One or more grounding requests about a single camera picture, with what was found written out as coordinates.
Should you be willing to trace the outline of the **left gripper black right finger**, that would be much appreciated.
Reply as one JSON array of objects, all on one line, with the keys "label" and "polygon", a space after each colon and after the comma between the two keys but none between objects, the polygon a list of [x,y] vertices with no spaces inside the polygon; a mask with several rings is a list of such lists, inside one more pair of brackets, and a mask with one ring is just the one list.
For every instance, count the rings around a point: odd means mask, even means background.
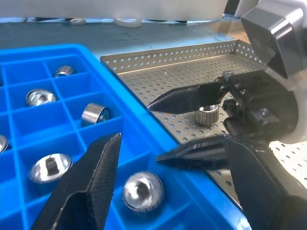
[{"label": "left gripper black right finger", "polygon": [[253,230],[305,230],[307,189],[267,147],[225,135],[224,149],[240,205]]}]

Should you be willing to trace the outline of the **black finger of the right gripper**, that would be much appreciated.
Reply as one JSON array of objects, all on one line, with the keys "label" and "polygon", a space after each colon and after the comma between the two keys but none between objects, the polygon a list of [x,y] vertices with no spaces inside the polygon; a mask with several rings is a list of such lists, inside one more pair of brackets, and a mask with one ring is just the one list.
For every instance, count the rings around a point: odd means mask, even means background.
[{"label": "black finger of the right gripper", "polygon": [[147,108],[161,113],[184,114],[219,104],[226,94],[227,86],[218,81],[179,87],[163,93]]},{"label": "black finger of the right gripper", "polygon": [[158,155],[158,163],[181,170],[229,170],[223,136],[197,138]]}]

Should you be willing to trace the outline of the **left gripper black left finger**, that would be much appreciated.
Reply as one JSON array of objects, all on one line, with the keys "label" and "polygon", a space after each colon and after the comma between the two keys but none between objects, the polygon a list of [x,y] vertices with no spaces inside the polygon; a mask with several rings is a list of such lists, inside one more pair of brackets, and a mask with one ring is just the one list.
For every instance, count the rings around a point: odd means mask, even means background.
[{"label": "left gripper black left finger", "polygon": [[121,133],[93,141],[60,178],[33,230],[102,230],[114,194]]}]

